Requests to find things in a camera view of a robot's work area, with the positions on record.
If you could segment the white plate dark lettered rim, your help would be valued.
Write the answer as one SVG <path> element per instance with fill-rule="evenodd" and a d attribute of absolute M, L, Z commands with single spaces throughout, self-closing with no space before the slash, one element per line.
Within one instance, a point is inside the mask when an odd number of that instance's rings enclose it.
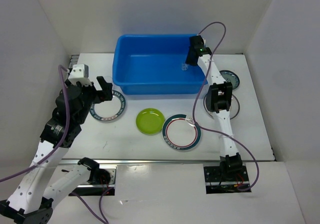
<path fill-rule="evenodd" d="M 91 116 L 100 122 L 113 122 L 121 117 L 126 109 L 126 99 L 124 95 L 116 90 L 112 91 L 112 100 L 99 104 L 92 104 L 90 108 Z"/>

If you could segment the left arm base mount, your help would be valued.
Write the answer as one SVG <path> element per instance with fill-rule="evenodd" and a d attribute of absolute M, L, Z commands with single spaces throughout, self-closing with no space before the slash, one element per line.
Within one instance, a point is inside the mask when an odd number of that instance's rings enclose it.
<path fill-rule="evenodd" d="M 108 188 L 110 190 L 106 195 L 114 195 L 116 172 L 117 167 L 115 165 L 101 165 L 99 174 L 78 185 L 69 196 L 74 196 L 74 193 L 79 196 L 101 196 Z"/>

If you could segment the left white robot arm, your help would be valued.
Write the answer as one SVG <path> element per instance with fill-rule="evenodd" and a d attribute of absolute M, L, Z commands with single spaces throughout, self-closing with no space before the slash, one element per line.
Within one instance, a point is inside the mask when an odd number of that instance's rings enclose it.
<path fill-rule="evenodd" d="M 52 118 L 44 126 L 33 162 L 14 193 L 1 201 L 0 213 L 14 223 L 48 223 L 55 207 L 78 185 L 108 184 L 110 174 L 87 157 L 77 162 L 74 168 L 55 182 L 49 181 L 73 141 L 81 132 L 93 104 L 112 100 L 112 84 L 97 77 L 101 90 L 93 82 L 72 84 L 63 81 L 62 90 L 55 100 Z"/>

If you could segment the clear plastic cup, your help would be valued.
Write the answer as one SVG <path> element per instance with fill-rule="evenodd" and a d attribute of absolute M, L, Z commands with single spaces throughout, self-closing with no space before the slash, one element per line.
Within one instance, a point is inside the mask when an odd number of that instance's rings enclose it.
<path fill-rule="evenodd" d="M 112 76 L 104 76 L 104 80 L 105 80 L 107 83 L 113 84 Z"/>
<path fill-rule="evenodd" d="M 189 65 L 188 65 L 188 64 L 182 63 L 181 69 L 182 69 L 183 71 L 186 71 L 188 68 L 189 68 Z"/>

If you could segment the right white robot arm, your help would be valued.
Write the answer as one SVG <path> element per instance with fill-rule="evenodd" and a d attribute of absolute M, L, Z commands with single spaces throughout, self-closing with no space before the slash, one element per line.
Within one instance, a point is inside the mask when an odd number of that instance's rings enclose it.
<path fill-rule="evenodd" d="M 233 87 L 227 82 L 215 65 L 210 48 L 200 35 L 189 37 L 189 49 L 185 63 L 199 66 L 209 84 L 205 106 L 219 125 L 220 135 L 220 168 L 219 174 L 224 180 L 231 180 L 242 169 L 242 159 L 233 138 L 230 109 L 232 104 Z"/>

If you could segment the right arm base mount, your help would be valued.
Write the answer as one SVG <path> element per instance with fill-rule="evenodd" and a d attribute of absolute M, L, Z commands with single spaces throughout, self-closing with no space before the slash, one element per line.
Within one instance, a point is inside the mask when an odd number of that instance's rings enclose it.
<path fill-rule="evenodd" d="M 204 180 L 207 194 L 239 193 L 239 187 L 250 186 L 247 168 L 242 166 L 241 171 L 231 174 L 222 174 L 219 166 L 204 166 Z"/>

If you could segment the white plate red green rim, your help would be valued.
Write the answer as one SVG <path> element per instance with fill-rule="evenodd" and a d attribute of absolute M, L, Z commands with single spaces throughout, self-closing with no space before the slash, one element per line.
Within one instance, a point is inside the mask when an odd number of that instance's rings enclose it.
<path fill-rule="evenodd" d="M 162 127 L 165 143 L 177 151 L 191 151 L 201 140 L 201 130 L 195 126 L 193 119 L 185 114 L 169 117 Z"/>

